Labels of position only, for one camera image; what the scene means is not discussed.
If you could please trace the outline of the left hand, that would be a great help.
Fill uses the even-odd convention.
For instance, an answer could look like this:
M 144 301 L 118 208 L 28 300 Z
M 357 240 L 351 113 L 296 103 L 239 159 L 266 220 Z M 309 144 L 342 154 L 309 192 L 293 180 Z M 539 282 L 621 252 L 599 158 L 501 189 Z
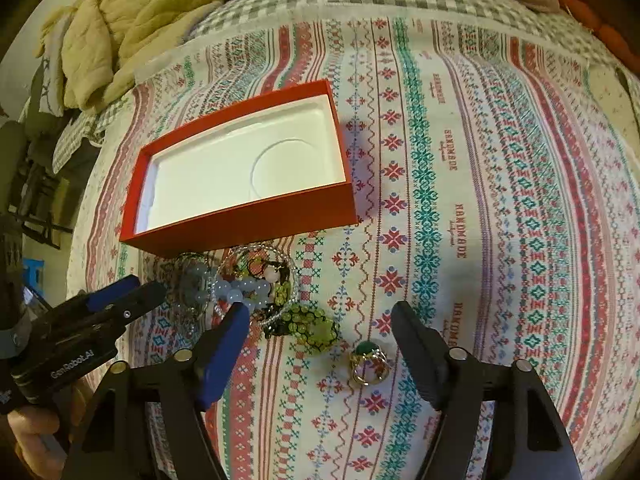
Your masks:
M 73 439 L 73 432 L 80 425 L 92 396 L 93 390 L 84 380 L 73 385 L 70 407 L 64 412 L 70 425 L 70 439 Z M 60 429 L 58 414 L 29 405 L 12 411 L 8 423 L 23 462 L 32 474 L 39 479 L 61 478 L 65 460 L 43 442 L 44 436 L 53 436 Z

